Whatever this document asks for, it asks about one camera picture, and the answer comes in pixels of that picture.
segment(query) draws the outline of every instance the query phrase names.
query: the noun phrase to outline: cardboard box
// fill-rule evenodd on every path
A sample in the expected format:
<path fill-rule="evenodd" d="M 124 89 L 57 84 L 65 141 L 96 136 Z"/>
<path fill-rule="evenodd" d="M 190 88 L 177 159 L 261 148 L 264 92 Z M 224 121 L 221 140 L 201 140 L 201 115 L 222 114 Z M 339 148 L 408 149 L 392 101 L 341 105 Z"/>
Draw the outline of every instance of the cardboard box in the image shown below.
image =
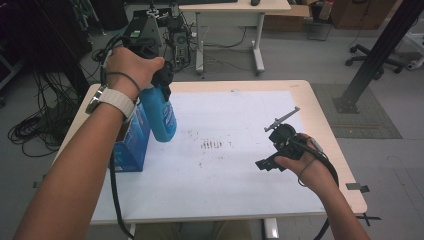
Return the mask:
<path fill-rule="evenodd" d="M 397 0 L 336 0 L 331 19 L 337 29 L 378 29 Z"/>
<path fill-rule="evenodd" d="M 143 171 L 149 136 L 150 125 L 140 104 L 135 108 L 130 124 L 121 129 L 115 142 L 113 153 L 116 172 Z"/>
<path fill-rule="evenodd" d="M 267 12 L 263 30 L 266 31 L 301 31 L 305 17 L 309 17 L 309 6 L 290 5 L 291 10 L 284 13 Z"/>

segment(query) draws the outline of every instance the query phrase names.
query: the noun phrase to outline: finger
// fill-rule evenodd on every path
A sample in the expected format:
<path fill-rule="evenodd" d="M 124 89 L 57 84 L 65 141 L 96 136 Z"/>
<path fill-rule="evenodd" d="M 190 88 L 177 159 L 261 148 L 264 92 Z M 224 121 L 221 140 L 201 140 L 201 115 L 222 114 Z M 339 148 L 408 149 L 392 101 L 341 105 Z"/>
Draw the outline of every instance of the finger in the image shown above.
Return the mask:
<path fill-rule="evenodd" d="M 303 165 L 304 165 L 299 161 L 295 161 L 293 159 L 290 159 L 290 158 L 287 158 L 287 157 L 282 157 L 282 156 L 275 157 L 274 162 L 277 163 L 278 165 L 282 166 L 282 167 L 290 169 L 291 171 L 293 171 L 296 174 L 299 174 L 300 171 L 302 171 Z"/>

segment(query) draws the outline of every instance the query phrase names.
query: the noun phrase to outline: gray mat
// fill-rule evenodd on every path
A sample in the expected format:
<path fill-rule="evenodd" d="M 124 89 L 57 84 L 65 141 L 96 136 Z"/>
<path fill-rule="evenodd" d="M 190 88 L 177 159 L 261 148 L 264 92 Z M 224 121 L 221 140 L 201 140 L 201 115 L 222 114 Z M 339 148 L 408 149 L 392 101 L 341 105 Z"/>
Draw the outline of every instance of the gray mat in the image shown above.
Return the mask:
<path fill-rule="evenodd" d="M 346 84 L 311 84 L 336 138 L 402 139 L 372 91 L 367 88 L 356 106 L 359 114 L 338 113 L 332 98 L 342 96 Z"/>

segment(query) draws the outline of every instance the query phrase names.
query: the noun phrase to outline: table leg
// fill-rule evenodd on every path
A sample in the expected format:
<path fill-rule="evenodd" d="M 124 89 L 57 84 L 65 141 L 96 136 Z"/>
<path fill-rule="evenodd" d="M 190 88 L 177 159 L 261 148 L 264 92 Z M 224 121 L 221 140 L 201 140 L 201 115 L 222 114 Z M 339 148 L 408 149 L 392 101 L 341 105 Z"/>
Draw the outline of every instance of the table leg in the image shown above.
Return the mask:
<path fill-rule="evenodd" d="M 265 239 L 280 239 L 278 236 L 278 226 L 277 226 L 276 218 L 263 219 L 263 227 L 264 227 Z"/>
<path fill-rule="evenodd" d="M 197 31 L 197 51 L 196 51 L 196 71 L 203 73 L 203 41 L 200 38 L 200 12 L 196 12 L 196 31 Z"/>
<path fill-rule="evenodd" d="M 256 40 L 252 41 L 253 44 L 253 55 L 255 56 L 256 70 L 258 73 L 265 71 L 264 62 L 262 60 L 261 49 L 259 43 L 261 41 L 262 26 L 264 24 L 265 13 L 259 13 L 258 25 L 256 27 Z"/>

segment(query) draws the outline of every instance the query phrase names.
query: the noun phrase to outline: black cable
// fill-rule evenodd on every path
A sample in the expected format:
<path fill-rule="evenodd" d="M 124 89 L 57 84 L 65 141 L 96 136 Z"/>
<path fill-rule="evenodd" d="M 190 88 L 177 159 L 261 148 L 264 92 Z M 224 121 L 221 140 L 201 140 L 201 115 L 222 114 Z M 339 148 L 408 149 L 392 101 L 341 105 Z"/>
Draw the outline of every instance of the black cable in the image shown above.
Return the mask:
<path fill-rule="evenodd" d="M 115 156 L 113 151 L 112 151 L 112 154 L 110 155 L 110 160 L 109 160 L 109 174 L 110 174 L 110 186 L 112 188 L 113 204 L 115 206 L 116 217 L 118 219 L 118 225 L 121 228 L 122 232 L 124 232 L 125 235 L 127 235 L 127 237 L 134 239 L 134 236 L 125 227 L 124 220 L 122 219 L 121 206 L 119 204 L 119 197 L 118 197 L 118 189 L 116 187 Z"/>

